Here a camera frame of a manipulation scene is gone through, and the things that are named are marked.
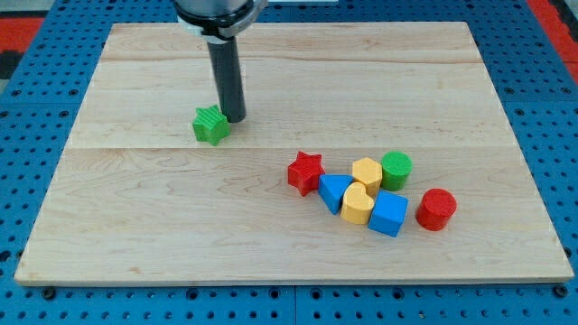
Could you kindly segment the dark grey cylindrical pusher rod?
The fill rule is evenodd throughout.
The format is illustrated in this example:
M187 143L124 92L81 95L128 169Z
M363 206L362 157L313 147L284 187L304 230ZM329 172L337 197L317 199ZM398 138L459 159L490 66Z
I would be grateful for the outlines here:
M230 123L239 123L245 119L247 111L237 40L209 43L208 48L221 113Z

